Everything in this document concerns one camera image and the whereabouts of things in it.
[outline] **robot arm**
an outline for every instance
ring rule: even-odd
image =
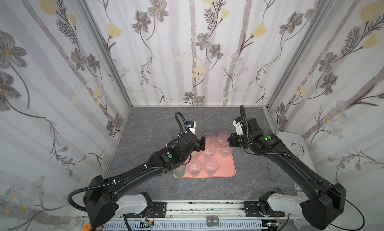
[[[325,229],[344,210],[345,188],[331,184],[298,159],[273,134],[264,135],[256,119],[247,121],[244,107],[241,118],[233,121],[236,133],[228,138],[229,146],[250,148],[258,156],[266,156],[280,166],[304,191],[306,197],[280,195],[270,191],[260,197],[262,214],[284,211],[304,217],[317,229]]]

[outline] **clear plastic cup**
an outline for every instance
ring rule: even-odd
[[[217,135],[217,141],[220,143],[221,146],[227,147],[229,145],[228,137],[230,137],[231,134],[227,130],[222,130],[218,132]]]
[[[203,165],[197,158],[192,158],[191,161],[187,164],[188,171],[191,173],[193,177],[199,175],[199,172],[203,168]]]
[[[205,156],[212,157],[216,153],[216,148],[212,144],[208,146],[206,145],[203,153],[205,154]]]
[[[209,158],[205,161],[204,168],[208,176],[213,176],[218,170],[218,161],[214,158]]]
[[[213,132],[206,132],[205,135],[205,147],[214,146],[217,143],[216,135]]]
[[[221,147],[221,152],[220,152],[220,155],[222,157],[228,157],[231,155],[231,153],[233,152],[233,147]]]

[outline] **table surface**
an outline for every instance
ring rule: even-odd
[[[245,108],[247,118],[256,118],[264,134],[271,133],[262,108]],[[203,135],[221,130],[235,132],[232,121],[240,116],[239,108],[156,107],[132,108],[120,142],[108,170],[114,176],[147,161],[149,155],[162,149],[178,129],[174,113],[196,122],[196,132]],[[247,200],[258,199],[279,187],[286,195],[296,195],[294,185],[271,181],[268,160],[233,148],[236,174],[225,178],[177,179],[171,173],[138,185],[127,195],[148,192],[152,200]]]

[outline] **orange knob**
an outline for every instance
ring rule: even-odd
[[[85,224],[83,227],[83,231],[90,231],[91,230],[91,225],[89,223]]]

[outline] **metal handle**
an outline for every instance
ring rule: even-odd
[[[302,158],[302,157],[304,157],[304,154],[305,154],[305,153],[304,153],[304,148],[303,148],[303,146],[302,146],[300,143],[298,143],[298,142],[293,142],[293,143],[292,143],[292,147],[294,147],[295,144],[299,144],[299,145],[300,145],[300,149],[301,149],[301,151],[303,152],[303,155],[301,155],[300,157],[296,155],[296,157],[297,157],[297,158]]]

